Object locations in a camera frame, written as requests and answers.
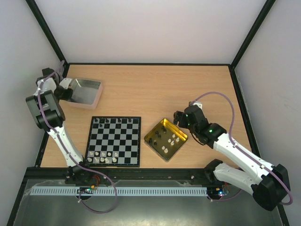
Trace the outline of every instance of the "white wall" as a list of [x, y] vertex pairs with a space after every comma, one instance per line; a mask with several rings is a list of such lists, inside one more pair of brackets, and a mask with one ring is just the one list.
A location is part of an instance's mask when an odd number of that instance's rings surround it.
[[301, 210], [301, 1], [276, 1], [236, 69], [262, 157], [289, 171], [294, 203]]
[[0, 225], [6, 225], [26, 167], [33, 166], [43, 132], [25, 103], [46, 67], [59, 60], [24, 0], [0, 4]]
[[231, 63], [265, 0], [36, 0], [68, 62]]

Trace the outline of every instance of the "black and white chessboard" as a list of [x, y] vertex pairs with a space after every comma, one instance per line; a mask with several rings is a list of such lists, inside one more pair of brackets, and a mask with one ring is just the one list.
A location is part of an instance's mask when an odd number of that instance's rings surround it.
[[85, 159], [90, 166], [140, 164], [141, 117], [93, 116]]

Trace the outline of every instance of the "wooden tabletop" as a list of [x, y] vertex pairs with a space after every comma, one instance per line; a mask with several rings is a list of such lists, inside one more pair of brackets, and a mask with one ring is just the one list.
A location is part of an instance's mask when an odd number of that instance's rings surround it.
[[[175, 111], [183, 111], [188, 102], [209, 91], [227, 95], [235, 108], [233, 137], [250, 150], [246, 130], [227, 66], [146, 66], [146, 65], [70, 65], [69, 78], [99, 80], [103, 93], [95, 110], [60, 105], [65, 127], [75, 146], [85, 156], [92, 116], [141, 116], [140, 168], [203, 168], [213, 159], [235, 164], [208, 146], [199, 145], [188, 134], [188, 141], [169, 161], [163, 161], [144, 143], [144, 136], [163, 118], [173, 120]], [[231, 108], [221, 96], [200, 100], [209, 122], [229, 130]], [[41, 167], [66, 167], [62, 153], [49, 138]]]

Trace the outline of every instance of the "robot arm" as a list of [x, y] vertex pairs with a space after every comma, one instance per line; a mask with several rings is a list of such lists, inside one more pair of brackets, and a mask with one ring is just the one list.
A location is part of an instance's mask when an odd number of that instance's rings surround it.
[[[89, 168], [89, 165], [77, 150], [66, 131], [64, 127], [65, 115], [58, 103], [58, 99], [68, 100], [71, 98], [72, 89], [66, 86], [69, 83], [70, 79], [63, 79], [59, 83], [58, 80], [53, 78], [48, 78], [46, 81], [43, 81], [42, 78], [37, 81], [37, 91], [32, 96], [26, 98], [26, 103], [37, 126], [40, 129], [44, 129], [54, 139], [64, 155], [68, 166], [67, 178], [87, 182], [91, 179], [91, 173], [82, 170], [76, 163], [85, 168]], [[42, 117], [38, 95], [40, 95], [41, 107], [50, 128]], [[65, 151], [62, 145], [66, 147], [69, 153]]]
[[[215, 159], [204, 169], [207, 179], [211, 183], [219, 180], [233, 184], [251, 194], [264, 209], [272, 211], [287, 195], [287, 192], [264, 168], [275, 173], [290, 190], [286, 168], [281, 164], [273, 166], [264, 161], [234, 139], [232, 139], [235, 143], [233, 145], [227, 131], [216, 123], [209, 123], [201, 107], [199, 102], [195, 102], [184, 112], [175, 112], [174, 124], [178, 123], [179, 127], [189, 129], [201, 145], [208, 145], [226, 155], [241, 168], [241, 170], [235, 169]], [[243, 152], [239, 151], [236, 146], [239, 146]], [[260, 162], [261, 166], [255, 164], [248, 155]]]

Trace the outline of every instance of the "black metal frame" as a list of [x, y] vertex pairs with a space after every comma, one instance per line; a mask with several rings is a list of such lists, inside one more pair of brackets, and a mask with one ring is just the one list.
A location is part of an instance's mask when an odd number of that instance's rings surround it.
[[[233, 86], [235, 93], [237, 95], [238, 104], [240, 107], [240, 111], [243, 117], [243, 121], [245, 124], [246, 132], [248, 135], [248, 139], [250, 142], [251, 150], [257, 156], [260, 156], [258, 146], [254, 137], [254, 133], [252, 130], [252, 126], [250, 123], [250, 119], [247, 113], [246, 105], [244, 103], [244, 99], [239, 87], [239, 83], [237, 80], [237, 76], [235, 74], [235, 67], [238, 65], [241, 57], [243, 56], [244, 52], [248, 48], [249, 44], [251, 43], [253, 37], [255, 36], [256, 32], [260, 28], [262, 22], [264, 21], [265, 17], [267, 16], [268, 12], [270, 11], [271, 7], [273, 6], [276, 0], [266, 0], [262, 10], [260, 11], [259, 15], [257, 16], [251, 30], [249, 31], [247, 37], [245, 38], [242, 46], [240, 47], [238, 53], [236, 54], [232, 64], [173, 64], [173, 63], [67, 63], [61, 49], [59, 48], [50, 28], [48, 27], [42, 13], [40, 12], [36, 2], [34, 0], [26, 0], [28, 6], [30, 7], [31, 11], [33, 12], [34, 16], [36, 17], [38, 23], [40, 24], [44, 34], [46, 35], [47, 39], [49, 40], [51, 46], [53, 47], [55, 53], [57, 54], [60, 60], [65, 60], [65, 71], [64, 77], [66, 77], [69, 66], [70, 65], [186, 65], [186, 66], [228, 66], [229, 72], [232, 78]], [[39, 154], [37, 160], [35, 162], [35, 167], [29, 167], [26, 170], [24, 179], [22, 181], [20, 190], [18, 192], [15, 204], [13, 206], [8, 225], [13, 225], [13, 222], [16, 217], [16, 213], [21, 201], [21, 198], [24, 193], [25, 185], [28, 179], [65, 179], [65, 173], [67, 168], [40, 168], [40, 163], [43, 158], [43, 154], [45, 151], [45, 147], [48, 140], [48, 134], [45, 134], [42, 140], [42, 144], [39, 150]], [[218, 184], [212, 185], [209, 184], [208, 181], [204, 178], [203, 169], [114, 169], [114, 168], [94, 168], [99, 170], [109, 177], [113, 178], [114, 180], [117, 179], [142, 179], [143, 180], [177, 180], [177, 181], [190, 181], [192, 184], [202, 184], [207, 187], [216, 187], [219, 186]], [[282, 205], [278, 205], [278, 210], [282, 222], [284, 225], [288, 226], [288, 219], [286, 217], [284, 208]]]

